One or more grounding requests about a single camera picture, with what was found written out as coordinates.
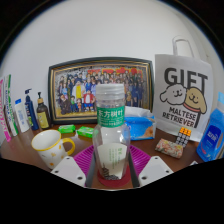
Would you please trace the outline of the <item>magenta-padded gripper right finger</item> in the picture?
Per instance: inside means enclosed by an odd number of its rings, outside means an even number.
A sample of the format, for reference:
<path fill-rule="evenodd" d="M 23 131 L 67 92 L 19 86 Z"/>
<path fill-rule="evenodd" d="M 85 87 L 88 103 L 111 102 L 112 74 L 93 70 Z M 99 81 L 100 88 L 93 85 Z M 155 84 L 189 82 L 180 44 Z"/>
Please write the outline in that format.
<path fill-rule="evenodd" d="M 129 166 L 134 187 L 143 187 L 173 173 L 159 156 L 149 156 L 135 146 L 130 146 Z"/>

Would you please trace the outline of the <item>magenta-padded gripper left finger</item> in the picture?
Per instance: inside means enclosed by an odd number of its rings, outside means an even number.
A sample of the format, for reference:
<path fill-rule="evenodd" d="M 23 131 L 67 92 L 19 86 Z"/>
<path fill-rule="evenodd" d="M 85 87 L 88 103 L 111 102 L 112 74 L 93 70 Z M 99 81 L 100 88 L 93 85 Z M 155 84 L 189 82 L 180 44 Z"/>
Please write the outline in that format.
<path fill-rule="evenodd" d="M 51 173 L 81 187 L 91 187 L 94 169 L 94 147 L 89 146 L 74 157 L 66 156 Z"/>

